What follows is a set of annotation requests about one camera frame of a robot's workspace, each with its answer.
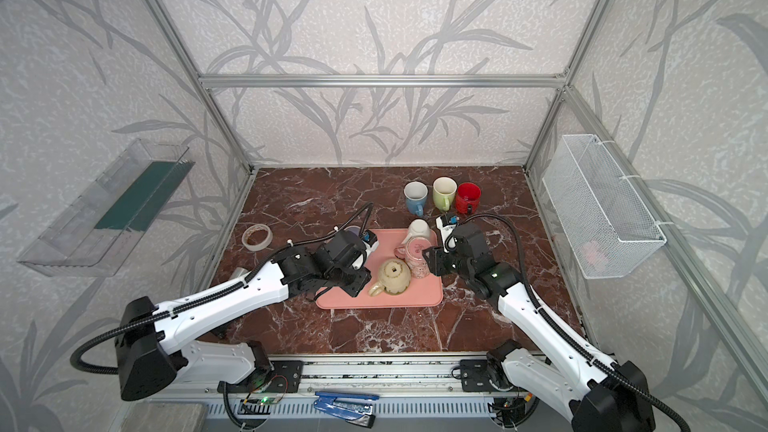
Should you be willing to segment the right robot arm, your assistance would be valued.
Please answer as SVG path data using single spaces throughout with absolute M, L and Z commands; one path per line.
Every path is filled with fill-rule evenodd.
M 435 221 L 440 243 L 424 250 L 429 271 L 456 274 L 502 316 L 515 324 L 545 355 L 535 358 L 509 340 L 488 353 L 499 389 L 519 387 L 568 420 L 575 431 L 653 431 L 655 412 L 682 431 L 681 414 L 653 396 L 645 374 L 632 362 L 617 363 L 561 319 L 534 291 L 525 251 L 517 263 L 498 261 L 474 218 L 452 213 Z

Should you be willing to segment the red mug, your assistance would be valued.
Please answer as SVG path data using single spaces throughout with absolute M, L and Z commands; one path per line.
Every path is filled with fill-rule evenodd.
M 455 207 L 458 213 L 471 215 L 478 210 L 482 189 L 475 183 L 465 182 L 458 186 Z

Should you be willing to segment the blue mug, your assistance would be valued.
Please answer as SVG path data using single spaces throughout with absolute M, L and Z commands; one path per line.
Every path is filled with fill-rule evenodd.
M 419 181 L 409 182 L 403 189 L 407 210 L 419 217 L 424 216 L 425 204 L 429 195 L 428 187 Z

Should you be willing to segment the pink patterned mug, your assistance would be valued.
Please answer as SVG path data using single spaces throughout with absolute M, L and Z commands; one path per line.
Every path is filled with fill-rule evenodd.
M 432 243 L 429 239 L 413 237 L 395 248 L 395 256 L 406 263 L 413 278 L 422 279 L 430 275 L 423 252 L 431 247 Z

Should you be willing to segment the light green mug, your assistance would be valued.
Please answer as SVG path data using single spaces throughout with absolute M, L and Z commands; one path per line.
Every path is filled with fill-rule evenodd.
M 457 189 L 458 184 L 452 178 L 437 178 L 432 186 L 432 200 L 434 206 L 442 212 L 448 212 L 453 205 Z

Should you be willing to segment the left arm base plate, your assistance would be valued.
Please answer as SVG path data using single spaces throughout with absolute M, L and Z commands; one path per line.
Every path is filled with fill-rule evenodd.
M 258 390 L 265 394 L 297 393 L 302 378 L 304 362 L 301 360 L 278 360 L 272 363 L 269 379 Z

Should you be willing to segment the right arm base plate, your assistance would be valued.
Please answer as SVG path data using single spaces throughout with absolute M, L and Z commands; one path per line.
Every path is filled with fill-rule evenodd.
M 490 380 L 488 361 L 485 359 L 461 360 L 451 369 L 450 375 L 461 382 L 461 389 L 465 393 L 498 391 Z

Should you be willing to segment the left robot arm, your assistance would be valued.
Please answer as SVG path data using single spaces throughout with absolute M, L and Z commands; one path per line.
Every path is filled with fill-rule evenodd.
M 252 311 L 302 294 L 338 287 L 357 296 L 370 281 L 366 266 L 377 249 L 371 230 L 340 229 L 273 252 L 257 270 L 203 292 L 152 303 L 130 302 L 119 327 L 78 346 L 70 364 L 78 371 L 115 375 L 124 401 L 148 398 L 173 383 L 240 384 L 268 368 L 254 345 L 206 344 L 201 336 Z

